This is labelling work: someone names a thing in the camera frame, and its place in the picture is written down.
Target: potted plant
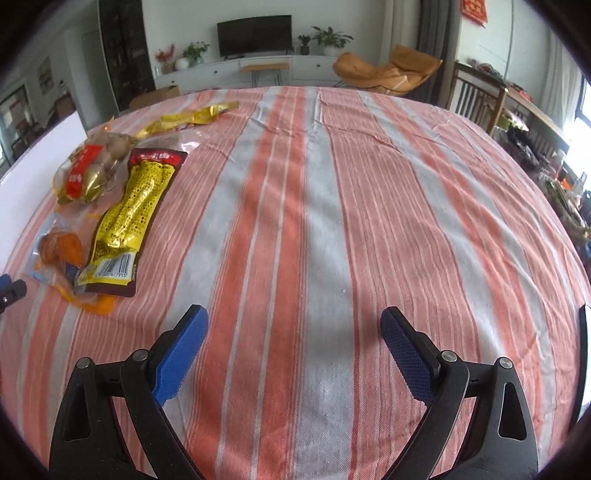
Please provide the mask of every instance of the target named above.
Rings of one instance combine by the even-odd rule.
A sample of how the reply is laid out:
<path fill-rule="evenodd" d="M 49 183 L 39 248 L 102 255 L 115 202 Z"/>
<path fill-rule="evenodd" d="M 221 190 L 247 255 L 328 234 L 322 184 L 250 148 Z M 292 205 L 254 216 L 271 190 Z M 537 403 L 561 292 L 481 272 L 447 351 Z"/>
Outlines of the potted plant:
<path fill-rule="evenodd" d="M 170 73 L 173 69 L 170 61 L 172 60 L 174 55 L 174 43 L 169 46 L 168 50 L 162 51 L 158 50 L 156 54 L 156 60 L 158 60 L 162 64 L 162 73 Z"/>
<path fill-rule="evenodd" d="M 323 53 L 327 57 L 336 57 L 339 50 L 344 48 L 347 43 L 353 40 L 351 35 L 345 35 L 342 32 L 335 32 L 332 27 L 322 30 L 319 27 L 312 27 L 318 33 L 314 35 L 314 40 L 318 42 L 318 46 L 324 46 Z"/>
<path fill-rule="evenodd" d="M 312 40 L 312 37 L 309 35 L 298 35 L 297 39 L 301 41 L 300 54 L 301 55 L 309 55 L 310 54 L 310 47 L 309 47 L 308 43 L 310 43 L 310 40 Z"/>
<path fill-rule="evenodd" d="M 202 55 L 207 52 L 209 48 L 209 43 L 205 43 L 204 41 L 198 42 L 191 42 L 187 47 L 183 50 L 183 57 L 189 59 L 190 66 L 198 65 L 203 63 Z"/>

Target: orange and white striped tablecloth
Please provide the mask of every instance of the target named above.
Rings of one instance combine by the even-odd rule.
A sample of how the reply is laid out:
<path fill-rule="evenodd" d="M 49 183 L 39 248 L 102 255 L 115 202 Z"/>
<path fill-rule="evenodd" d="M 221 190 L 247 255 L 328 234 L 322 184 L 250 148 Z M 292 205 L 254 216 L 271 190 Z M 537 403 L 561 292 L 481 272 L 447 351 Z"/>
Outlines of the orange and white striped tablecloth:
<path fill-rule="evenodd" d="M 534 183 L 455 114 L 345 89 L 201 92 L 113 129 L 226 100 L 240 108 L 194 130 L 200 145 L 154 221 L 133 299 L 100 317 L 28 279 L 0 319 L 2 402 L 36 454 L 47 462 L 77 358 L 122 360 L 197 303 L 209 334 L 165 411 L 207 478 L 381 478 L 423 413 L 378 332 L 396 305 L 467 361 L 515 362 L 543 463 L 566 432 L 591 290 Z M 54 201 L 23 233 L 14 277 Z"/>

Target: orange lounge chair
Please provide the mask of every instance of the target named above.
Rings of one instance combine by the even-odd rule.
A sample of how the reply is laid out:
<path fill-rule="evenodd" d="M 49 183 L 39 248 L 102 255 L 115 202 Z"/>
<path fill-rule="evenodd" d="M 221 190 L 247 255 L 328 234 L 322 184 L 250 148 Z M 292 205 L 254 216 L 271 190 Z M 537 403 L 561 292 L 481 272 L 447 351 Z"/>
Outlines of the orange lounge chair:
<path fill-rule="evenodd" d="M 441 60 L 402 45 L 396 45 L 386 65 L 374 67 L 345 52 L 333 65 L 335 73 L 351 87 L 399 96 L 425 82 Z"/>

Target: white vase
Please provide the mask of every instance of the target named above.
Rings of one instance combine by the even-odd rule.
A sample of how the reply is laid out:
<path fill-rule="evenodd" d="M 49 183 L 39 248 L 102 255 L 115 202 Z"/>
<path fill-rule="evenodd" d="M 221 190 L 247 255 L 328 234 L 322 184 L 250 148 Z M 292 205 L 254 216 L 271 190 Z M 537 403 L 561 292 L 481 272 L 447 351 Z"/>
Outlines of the white vase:
<path fill-rule="evenodd" d="M 180 57 L 177 61 L 174 62 L 175 70 L 187 70 L 189 68 L 189 59 L 185 57 Z"/>
<path fill-rule="evenodd" d="M 332 45 L 325 45 L 322 53 L 325 57 L 338 57 L 340 53 L 340 49 L 337 47 L 333 47 Z"/>

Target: cardboard box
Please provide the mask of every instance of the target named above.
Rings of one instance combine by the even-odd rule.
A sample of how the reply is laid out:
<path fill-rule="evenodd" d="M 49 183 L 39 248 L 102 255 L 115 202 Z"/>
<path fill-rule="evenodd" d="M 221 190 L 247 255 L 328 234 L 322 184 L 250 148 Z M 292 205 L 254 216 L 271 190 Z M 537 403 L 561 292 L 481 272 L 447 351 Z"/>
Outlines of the cardboard box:
<path fill-rule="evenodd" d="M 176 85 L 159 88 L 158 90 L 138 95 L 130 101 L 129 108 L 132 110 L 137 110 L 139 108 L 144 108 L 155 103 L 168 100 L 169 98 L 178 97 L 180 94 L 181 92 Z"/>
<path fill-rule="evenodd" d="M 76 105 L 74 105 L 74 101 L 70 94 L 58 98 L 54 106 L 59 120 L 63 120 L 76 110 Z"/>

